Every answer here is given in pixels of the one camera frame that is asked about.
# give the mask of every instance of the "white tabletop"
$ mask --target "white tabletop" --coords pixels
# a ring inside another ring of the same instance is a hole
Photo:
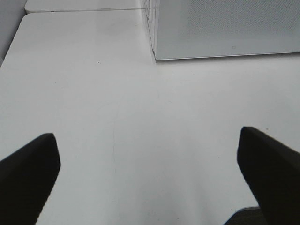
[[[27,13],[142,8],[143,0],[27,0]]]
[[[38,225],[221,225],[257,205],[236,162],[254,126],[300,149],[300,57],[156,63],[142,10],[23,19],[0,69],[0,157],[53,132]]]

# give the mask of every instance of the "white wall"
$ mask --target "white wall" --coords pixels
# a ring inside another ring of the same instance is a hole
[[[0,66],[19,24],[26,15],[27,0],[0,0]]]

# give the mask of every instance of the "white box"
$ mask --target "white box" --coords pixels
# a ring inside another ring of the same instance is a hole
[[[299,0],[144,0],[157,60],[300,52]]]

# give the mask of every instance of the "perforated metal panel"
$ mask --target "perforated metal panel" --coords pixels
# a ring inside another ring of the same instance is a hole
[[[299,0],[157,2],[157,59],[300,51]]]

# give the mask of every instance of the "white table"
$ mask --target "white table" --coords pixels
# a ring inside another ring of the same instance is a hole
[[[27,13],[142,8],[143,0],[27,0]]]
[[[257,205],[242,126],[300,149],[300,57],[156,63],[141,10],[25,16],[0,69],[0,157],[46,132],[38,225],[221,225]]]

